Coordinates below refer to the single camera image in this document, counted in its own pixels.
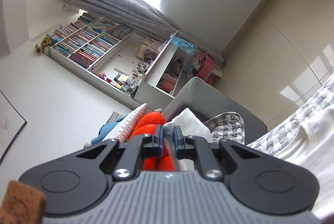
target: cardboard box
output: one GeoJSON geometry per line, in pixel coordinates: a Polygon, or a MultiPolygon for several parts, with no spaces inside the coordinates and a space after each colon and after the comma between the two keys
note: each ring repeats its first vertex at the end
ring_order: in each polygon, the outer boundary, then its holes
{"type": "Polygon", "coordinates": [[[213,69],[211,70],[208,77],[206,77],[205,82],[210,84],[211,86],[215,86],[216,83],[223,77],[223,72],[221,70],[221,66],[216,63],[213,65],[213,69]]]}

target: tiled floor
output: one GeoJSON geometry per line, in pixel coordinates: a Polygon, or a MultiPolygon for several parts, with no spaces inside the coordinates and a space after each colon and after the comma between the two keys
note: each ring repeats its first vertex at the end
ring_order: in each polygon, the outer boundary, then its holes
{"type": "Polygon", "coordinates": [[[334,71],[334,0],[272,0],[227,57],[216,88],[268,130],[334,71]]]}

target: white cloth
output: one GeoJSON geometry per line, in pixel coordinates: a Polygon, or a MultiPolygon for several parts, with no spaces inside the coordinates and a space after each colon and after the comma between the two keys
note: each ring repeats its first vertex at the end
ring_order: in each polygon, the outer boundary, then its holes
{"type": "Polygon", "coordinates": [[[210,130],[189,110],[184,109],[181,114],[164,125],[165,141],[169,155],[172,158],[176,170],[194,170],[194,163],[191,160],[177,160],[174,152],[173,130],[174,126],[180,126],[183,136],[194,135],[204,137],[212,143],[210,130]]]}
{"type": "Polygon", "coordinates": [[[274,155],[312,172],[320,193],[312,209],[319,219],[334,212],[334,105],[303,122],[284,149],[274,155]]]}

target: orange plush toy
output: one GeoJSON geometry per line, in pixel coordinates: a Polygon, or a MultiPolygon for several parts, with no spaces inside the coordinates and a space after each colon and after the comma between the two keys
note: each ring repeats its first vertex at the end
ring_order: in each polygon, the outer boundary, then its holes
{"type": "MultiPolygon", "coordinates": [[[[157,125],[165,124],[165,119],[162,114],[158,112],[152,112],[144,115],[144,117],[138,122],[135,130],[129,138],[138,134],[154,134],[157,125]]],[[[163,156],[158,159],[156,157],[148,158],[144,160],[143,170],[160,170],[160,171],[175,171],[171,157],[169,156],[168,150],[166,149],[165,143],[163,147],[163,156]]]]}

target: white logo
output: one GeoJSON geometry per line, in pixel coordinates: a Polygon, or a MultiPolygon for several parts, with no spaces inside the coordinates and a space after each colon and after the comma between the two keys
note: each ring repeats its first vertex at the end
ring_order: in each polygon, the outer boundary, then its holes
{"type": "Polygon", "coordinates": [[[166,177],[167,179],[170,179],[171,177],[174,177],[174,175],[171,174],[171,173],[169,173],[169,174],[165,175],[165,177],[166,177]]]}

